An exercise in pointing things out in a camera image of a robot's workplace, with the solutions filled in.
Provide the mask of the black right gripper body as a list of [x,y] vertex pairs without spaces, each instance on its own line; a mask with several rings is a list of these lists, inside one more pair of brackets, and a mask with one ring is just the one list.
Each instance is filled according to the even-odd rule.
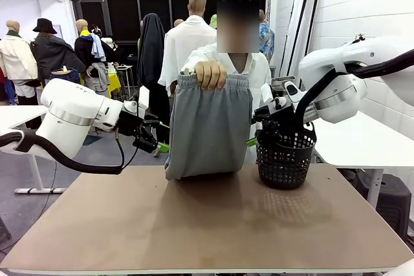
[[255,136],[259,145],[264,147],[275,147],[277,144],[291,147],[295,137],[303,132],[303,126],[299,125],[291,106],[276,112],[270,112],[267,106],[256,109],[254,121],[262,125],[262,129],[257,130]]

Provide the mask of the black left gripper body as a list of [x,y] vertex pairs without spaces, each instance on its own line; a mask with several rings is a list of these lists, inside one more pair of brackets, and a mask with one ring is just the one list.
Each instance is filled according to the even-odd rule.
[[122,111],[120,113],[116,123],[116,128],[118,129],[119,134],[133,137],[134,140],[137,136],[143,136],[146,138],[152,136],[150,132],[151,128],[144,127],[144,119],[126,111]]

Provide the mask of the person's right hand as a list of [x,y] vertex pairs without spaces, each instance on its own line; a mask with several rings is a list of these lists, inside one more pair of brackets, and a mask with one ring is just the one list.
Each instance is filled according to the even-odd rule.
[[225,67],[218,61],[200,61],[194,66],[194,73],[203,90],[223,88],[227,77]]

